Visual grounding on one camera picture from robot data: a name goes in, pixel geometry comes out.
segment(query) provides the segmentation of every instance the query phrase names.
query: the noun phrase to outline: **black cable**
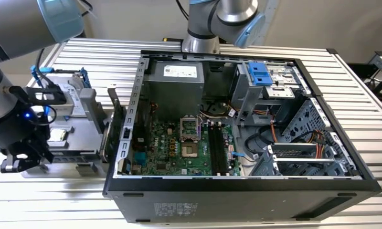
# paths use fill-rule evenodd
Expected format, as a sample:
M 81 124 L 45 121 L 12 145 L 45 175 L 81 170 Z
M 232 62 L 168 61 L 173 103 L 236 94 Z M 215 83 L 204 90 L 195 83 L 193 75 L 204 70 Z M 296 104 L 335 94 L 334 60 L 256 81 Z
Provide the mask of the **black cable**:
M 48 108 L 53 111 L 53 118 L 52 118 L 52 120 L 50 120 L 49 122 L 46 122 L 46 123 L 36 123 L 36 122 L 30 121 L 32 124 L 33 124 L 33 125 L 37 125 L 37 126 L 46 126 L 46 125 L 49 125 L 50 123 L 54 122 L 56 117 L 57 117 L 56 109 L 54 109 L 52 106 L 44 105 L 42 107 L 44 107 L 44 113 L 45 113 L 45 107 L 48 107 Z
M 304 134 L 296 136 L 292 140 L 291 143 L 296 142 L 298 140 L 300 140 L 302 137 L 304 137 L 307 134 L 311 134 L 314 131 L 307 131 Z
M 177 3 L 179 11 L 183 13 L 184 18 L 185 18 L 187 21 L 188 21 L 188 14 L 187 14 L 187 12 L 185 12 L 185 10 L 184 10 L 184 8 L 183 8 L 183 6 L 181 6 L 179 0 L 176 0 L 176 3 Z
M 48 85 L 53 85 L 54 83 L 48 79 L 48 77 L 40 71 L 40 64 L 41 64 L 41 57 L 42 57 L 44 50 L 45 50 L 45 48 L 40 50 L 40 53 L 37 56 L 36 71 L 37 71 L 40 78 L 42 78 L 46 81 Z
M 274 141 L 267 140 L 264 138 L 264 136 L 262 135 L 264 133 L 264 131 L 267 131 L 267 130 L 270 130 L 270 125 L 262 126 L 260 129 L 258 130 L 258 137 L 264 144 L 270 145 L 274 143 Z
M 239 157 L 243 157 L 248 162 L 255 163 L 255 161 L 248 159 L 247 156 L 239 156 Z
M 86 10 L 86 11 L 81 14 L 81 16 L 84 17 L 84 16 L 89 13 L 89 11 L 93 11 L 93 6 L 92 6 L 92 4 L 90 4 L 86 0 L 78 0 L 78 1 L 81 1 L 81 2 L 89 7 L 89 10 Z
M 270 140 L 267 140 L 263 136 L 262 136 L 262 134 L 264 133 L 264 131 L 267 131 L 267 130 L 270 130 L 270 125 L 264 125 L 264 126 L 262 126 L 260 128 L 258 128 L 258 132 L 256 133 L 254 133 L 251 136 L 248 136 L 247 137 L 247 139 L 244 140 L 244 148 L 247 149 L 247 151 L 250 152 L 250 153 L 252 153 L 252 154 L 262 154 L 263 153 L 263 150 L 260 150 L 260 151 L 256 151 L 256 150 L 252 150 L 250 147 L 248 147 L 248 142 L 251 141 L 251 140 L 255 140 L 255 138 L 256 137 L 259 137 L 259 139 L 260 139 L 260 141 L 264 143 L 264 144 L 267 144 L 267 145 L 271 145 L 274 142 L 272 141 L 270 141 Z

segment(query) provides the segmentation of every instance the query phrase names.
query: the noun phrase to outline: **cable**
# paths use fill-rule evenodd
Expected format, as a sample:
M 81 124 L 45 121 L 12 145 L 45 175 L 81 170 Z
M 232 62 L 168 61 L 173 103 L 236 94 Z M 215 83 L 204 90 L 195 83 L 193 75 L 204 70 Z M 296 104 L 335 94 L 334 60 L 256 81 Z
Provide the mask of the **cable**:
M 88 13 L 89 13 L 89 11 L 93 11 L 93 6 L 92 6 L 92 4 L 86 1 L 86 0 L 78 0 L 80 2 L 82 2 L 88 7 L 89 7 L 89 10 L 86 10 L 82 14 L 81 14 L 81 16 L 84 17 Z
M 185 12 L 185 10 L 184 10 L 184 8 L 183 8 L 183 6 L 181 6 L 179 0 L 176 0 L 176 3 L 177 3 L 179 11 L 183 13 L 184 18 L 185 18 L 187 21 L 188 21 L 188 13 Z
M 272 141 L 274 141 L 274 142 L 278 142 L 278 139 L 276 139 L 276 137 L 275 137 L 275 130 L 274 130 L 272 122 L 274 122 L 274 115 L 272 115 L 272 119 L 270 120 L 270 130 L 271 130 L 271 132 L 272 132 Z
M 304 137 L 307 134 L 311 134 L 314 133 L 314 131 L 307 131 L 304 134 L 296 136 L 292 140 L 291 140 L 291 143 L 296 142 L 302 137 Z
M 238 156 L 238 157 L 243 157 L 248 162 L 255 163 L 255 161 L 248 159 L 247 156 Z
M 228 117 L 227 115 L 225 116 L 223 115 L 224 113 L 221 113 L 221 114 L 212 114 L 212 113 L 209 113 L 207 111 L 199 111 L 199 113 L 201 113 L 203 116 L 205 116 L 207 118 L 211 118 L 211 119 L 227 118 Z
M 46 77 L 46 76 L 41 73 L 41 71 L 40 71 L 40 64 L 41 64 L 41 57 L 42 57 L 44 50 L 45 50 L 45 48 L 42 48 L 42 49 L 40 50 L 40 53 L 38 53 L 38 56 L 37 56 L 36 72 L 37 72 L 40 78 L 42 78 L 42 79 L 46 81 L 48 85 L 53 85 L 54 83 L 50 81 L 50 79 L 48 79 L 48 77 Z
M 49 122 L 46 122 L 46 123 L 37 123 L 37 122 L 30 121 L 32 124 L 33 124 L 33 125 L 37 125 L 37 126 L 46 126 L 46 125 L 49 125 L 50 123 L 54 122 L 56 117 L 57 117 L 56 109 L 54 109 L 52 106 L 44 105 L 42 107 L 44 107 L 44 110 L 45 110 L 45 107 L 48 107 L 48 108 L 53 111 L 53 118 L 52 118 L 52 120 L 50 120 Z

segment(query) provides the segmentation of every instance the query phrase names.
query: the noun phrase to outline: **green circuit board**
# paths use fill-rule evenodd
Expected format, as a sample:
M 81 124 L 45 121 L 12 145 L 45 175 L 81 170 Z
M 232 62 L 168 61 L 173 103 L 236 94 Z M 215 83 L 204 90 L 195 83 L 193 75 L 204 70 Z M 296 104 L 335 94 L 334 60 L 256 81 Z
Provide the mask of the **green circuit board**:
M 211 176 L 211 156 L 207 125 L 201 125 L 197 143 L 180 142 L 177 123 L 153 122 L 147 152 L 147 164 L 141 167 L 141 175 L 148 176 Z M 232 145 L 231 127 L 221 128 L 227 143 L 223 142 L 224 153 L 228 156 L 228 144 Z M 234 160 L 231 176 L 239 176 L 238 160 Z

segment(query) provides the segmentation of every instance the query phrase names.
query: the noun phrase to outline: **workbench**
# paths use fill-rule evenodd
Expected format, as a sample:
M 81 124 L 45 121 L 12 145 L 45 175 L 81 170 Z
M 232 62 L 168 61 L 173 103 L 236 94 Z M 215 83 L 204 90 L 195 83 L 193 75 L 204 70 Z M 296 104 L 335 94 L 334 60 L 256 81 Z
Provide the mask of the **workbench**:
M 128 104 L 140 50 L 180 51 L 179 42 L 72 39 L 56 45 L 42 66 L 89 72 L 96 100 L 111 108 L 107 87 L 115 84 Z M 299 58 L 324 95 L 348 138 L 382 186 L 382 104 L 334 50 L 220 46 L 224 55 Z M 322 222 L 260 224 L 129 224 L 112 200 L 103 198 L 103 178 L 29 178 L 0 174 L 0 226 L 10 228 L 323 228 L 382 229 L 382 193 Z

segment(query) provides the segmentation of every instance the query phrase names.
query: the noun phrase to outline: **blue connector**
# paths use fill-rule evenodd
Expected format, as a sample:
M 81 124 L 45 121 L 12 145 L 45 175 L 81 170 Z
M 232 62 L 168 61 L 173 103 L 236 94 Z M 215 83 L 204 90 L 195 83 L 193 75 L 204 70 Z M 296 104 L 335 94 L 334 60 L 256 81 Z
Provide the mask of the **blue connector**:
M 244 153 L 238 153 L 235 151 L 232 151 L 231 154 L 235 155 L 235 156 L 244 156 Z
M 272 78 L 267 72 L 267 67 L 264 63 L 250 62 L 247 64 L 248 73 L 254 79 L 252 84 L 256 86 L 270 86 L 272 85 Z

